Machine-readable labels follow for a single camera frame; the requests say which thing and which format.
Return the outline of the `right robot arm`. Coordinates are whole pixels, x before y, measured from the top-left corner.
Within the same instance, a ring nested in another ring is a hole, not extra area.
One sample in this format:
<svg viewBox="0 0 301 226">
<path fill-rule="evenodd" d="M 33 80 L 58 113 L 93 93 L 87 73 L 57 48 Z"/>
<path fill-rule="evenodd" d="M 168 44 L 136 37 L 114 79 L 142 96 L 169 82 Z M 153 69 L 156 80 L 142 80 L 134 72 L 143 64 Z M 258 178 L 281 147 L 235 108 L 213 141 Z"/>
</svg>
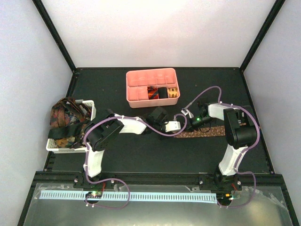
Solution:
<svg viewBox="0 0 301 226">
<path fill-rule="evenodd" d="M 237 105 L 213 103 L 199 107 L 200 113 L 194 116 L 187 108 L 182 113 L 189 117 L 187 129 L 194 131 L 199 127 L 219 119 L 224 122 L 227 148 L 222 161 L 214 172 L 214 185 L 226 189 L 235 181 L 238 168 L 246 152 L 255 147 L 260 139 L 260 129 L 253 115 Z"/>
</svg>

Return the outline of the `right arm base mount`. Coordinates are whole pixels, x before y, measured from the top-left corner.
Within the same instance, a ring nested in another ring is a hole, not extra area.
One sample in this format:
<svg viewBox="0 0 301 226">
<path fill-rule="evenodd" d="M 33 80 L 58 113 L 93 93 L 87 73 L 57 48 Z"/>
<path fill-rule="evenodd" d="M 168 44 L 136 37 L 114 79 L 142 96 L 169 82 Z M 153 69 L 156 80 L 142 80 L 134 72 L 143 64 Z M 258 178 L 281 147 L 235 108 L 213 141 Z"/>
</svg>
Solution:
<svg viewBox="0 0 301 226">
<path fill-rule="evenodd" d="M 234 193 L 241 191 L 237 175 L 223 176 L 220 173 L 200 174 L 198 177 L 200 190 L 210 190 L 216 194 L 217 201 L 228 207 L 234 200 Z"/>
</svg>

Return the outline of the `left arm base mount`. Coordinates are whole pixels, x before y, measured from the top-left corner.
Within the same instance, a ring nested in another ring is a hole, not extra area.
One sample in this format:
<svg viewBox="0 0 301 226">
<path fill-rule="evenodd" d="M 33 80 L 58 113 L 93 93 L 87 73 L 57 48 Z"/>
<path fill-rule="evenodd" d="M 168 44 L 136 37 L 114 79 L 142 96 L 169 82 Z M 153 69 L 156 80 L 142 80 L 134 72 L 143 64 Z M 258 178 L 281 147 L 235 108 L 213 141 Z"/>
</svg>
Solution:
<svg viewBox="0 0 301 226">
<path fill-rule="evenodd" d="M 93 178 L 88 177 L 91 183 L 87 180 L 84 172 L 76 174 L 73 182 L 73 188 L 82 189 L 87 191 L 84 197 L 84 201 L 90 204 L 96 204 L 100 201 L 105 191 L 112 190 L 115 183 L 114 179 L 104 181 L 101 183 L 96 183 L 101 180 L 101 176 L 95 176 Z"/>
</svg>

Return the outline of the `brown floral tie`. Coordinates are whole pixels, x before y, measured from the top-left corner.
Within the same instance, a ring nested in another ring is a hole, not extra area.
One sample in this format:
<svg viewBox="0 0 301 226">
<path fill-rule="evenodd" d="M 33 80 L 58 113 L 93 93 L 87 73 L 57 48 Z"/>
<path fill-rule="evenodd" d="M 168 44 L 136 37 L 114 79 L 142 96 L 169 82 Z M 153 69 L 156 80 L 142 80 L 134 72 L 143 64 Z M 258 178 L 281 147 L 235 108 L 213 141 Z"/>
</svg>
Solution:
<svg viewBox="0 0 301 226">
<path fill-rule="evenodd" d="M 198 137 L 224 137 L 225 127 L 215 126 L 200 128 L 193 132 L 184 131 L 181 134 L 175 136 L 176 138 L 198 138 Z"/>
</svg>

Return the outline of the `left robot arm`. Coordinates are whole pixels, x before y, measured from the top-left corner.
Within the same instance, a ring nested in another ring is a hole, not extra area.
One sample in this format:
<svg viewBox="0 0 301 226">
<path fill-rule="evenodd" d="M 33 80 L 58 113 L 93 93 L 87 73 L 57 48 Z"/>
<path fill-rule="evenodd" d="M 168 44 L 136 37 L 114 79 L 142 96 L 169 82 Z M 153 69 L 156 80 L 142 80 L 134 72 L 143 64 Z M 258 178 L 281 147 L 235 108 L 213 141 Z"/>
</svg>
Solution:
<svg viewBox="0 0 301 226">
<path fill-rule="evenodd" d="M 96 126 L 95 122 L 90 122 L 84 128 L 83 142 L 88 152 L 83 165 L 87 173 L 84 182 L 91 188 L 98 187 L 101 182 L 102 159 L 106 146 L 113 141 L 118 134 L 132 133 L 145 135 L 157 130 L 166 132 L 168 113 L 162 107 L 155 108 L 146 116 L 136 116 L 133 120 L 123 118 L 113 113 L 110 109 L 104 115 L 104 123 Z"/>
</svg>

